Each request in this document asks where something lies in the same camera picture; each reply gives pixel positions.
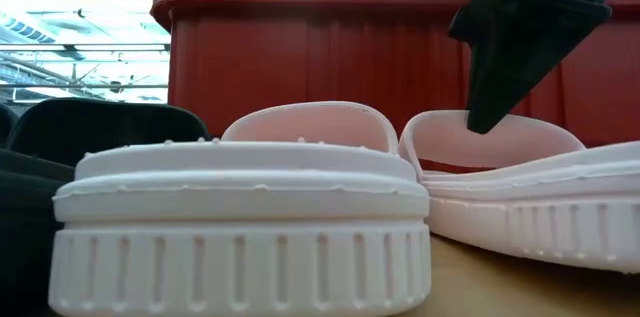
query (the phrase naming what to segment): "white slide sandal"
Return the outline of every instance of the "white slide sandal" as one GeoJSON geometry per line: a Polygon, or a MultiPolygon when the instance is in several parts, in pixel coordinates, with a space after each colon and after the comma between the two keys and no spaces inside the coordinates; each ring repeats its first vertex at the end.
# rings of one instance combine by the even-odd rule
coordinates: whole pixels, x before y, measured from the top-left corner
{"type": "Polygon", "coordinates": [[[431,196],[433,233],[517,257],[640,272],[640,142],[586,149],[558,126],[514,115],[479,135],[466,118],[424,112],[400,139],[431,196]],[[493,170],[423,171],[420,160],[493,170]]]}
{"type": "Polygon", "coordinates": [[[54,197],[63,316],[382,316],[431,287],[429,201],[378,111],[274,107],[85,157],[54,197]]]}

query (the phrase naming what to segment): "ridged texture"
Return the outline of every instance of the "ridged texture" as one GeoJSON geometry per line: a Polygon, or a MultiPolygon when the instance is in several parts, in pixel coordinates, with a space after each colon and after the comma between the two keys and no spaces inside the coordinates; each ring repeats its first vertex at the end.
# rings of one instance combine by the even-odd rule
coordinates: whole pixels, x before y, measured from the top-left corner
{"type": "Polygon", "coordinates": [[[478,203],[431,196],[431,230],[541,261],[640,272],[637,198],[478,203]]]}
{"type": "Polygon", "coordinates": [[[431,286],[419,221],[68,229],[49,303],[62,315],[388,315],[431,286]]]}

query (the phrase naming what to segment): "black robotic gripper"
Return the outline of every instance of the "black robotic gripper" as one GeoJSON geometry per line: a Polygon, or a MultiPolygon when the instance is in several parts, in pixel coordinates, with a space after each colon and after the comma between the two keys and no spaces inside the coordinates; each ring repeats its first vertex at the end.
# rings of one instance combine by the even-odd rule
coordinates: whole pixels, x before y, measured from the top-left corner
{"type": "Polygon", "coordinates": [[[467,128],[489,132],[611,16],[604,0],[471,0],[449,36],[471,47],[467,128]]]}

